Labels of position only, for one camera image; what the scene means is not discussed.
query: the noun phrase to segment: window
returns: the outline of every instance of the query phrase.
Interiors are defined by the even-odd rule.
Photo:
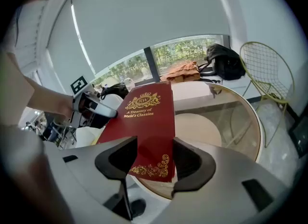
[[[132,79],[135,83],[152,79],[149,64],[143,50],[130,54],[121,60],[113,63],[108,68],[96,75],[92,82],[94,85],[115,84],[123,82],[126,78]]]
[[[198,65],[204,62],[208,46],[223,44],[221,35],[202,35],[184,37],[154,45],[152,52],[160,75],[168,73],[174,67],[185,62],[196,61]]]

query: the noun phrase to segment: red book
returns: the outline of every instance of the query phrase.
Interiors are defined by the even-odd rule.
[[[129,174],[153,181],[171,182],[174,174],[172,140],[175,136],[170,82],[136,87],[118,108],[98,143],[137,136],[137,158]]]

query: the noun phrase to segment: black bag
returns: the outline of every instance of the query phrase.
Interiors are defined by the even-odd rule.
[[[128,90],[125,86],[124,83],[117,83],[109,88],[104,88],[102,93],[101,93],[101,99],[105,99],[105,96],[108,94],[116,94],[118,96],[120,96],[122,99],[125,98],[125,96],[127,96],[128,94]]]
[[[208,66],[215,59],[213,70],[224,80],[235,80],[245,75],[245,69],[241,63],[240,56],[233,50],[219,44],[213,44],[208,47],[205,60]],[[206,70],[203,66],[199,68],[201,76],[202,71]]]

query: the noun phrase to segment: person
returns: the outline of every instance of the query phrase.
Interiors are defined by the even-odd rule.
[[[48,90],[25,77],[17,64],[13,43],[4,38],[18,7],[33,0],[2,0],[0,26],[0,176],[5,193],[3,218],[13,222],[74,223],[52,177],[42,141],[17,128],[26,106],[70,117],[72,96]],[[18,214],[11,215],[12,209]]]
[[[34,0],[23,0],[21,4],[29,3]],[[67,119],[70,119],[73,113],[73,97],[61,93],[54,92],[43,86],[40,86],[32,79],[24,76],[20,71],[18,62],[15,55],[15,43],[16,43],[16,24],[13,17],[10,22],[9,28],[4,36],[1,44],[1,51],[4,52],[10,59],[13,67],[18,71],[15,71],[18,77],[24,78],[32,89],[32,95],[27,103],[27,107],[47,111],[55,114],[62,115]]]
[[[36,128],[34,125],[32,125],[29,121],[26,122],[26,127],[28,127],[28,130],[31,130],[33,132],[36,132]]]
[[[39,121],[43,127],[47,127],[47,121],[44,118],[41,118]]]

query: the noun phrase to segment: brown bag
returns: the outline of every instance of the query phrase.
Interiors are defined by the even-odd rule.
[[[166,80],[171,81],[171,83],[194,81],[198,79],[200,79],[200,73],[195,61],[175,67],[166,75]]]

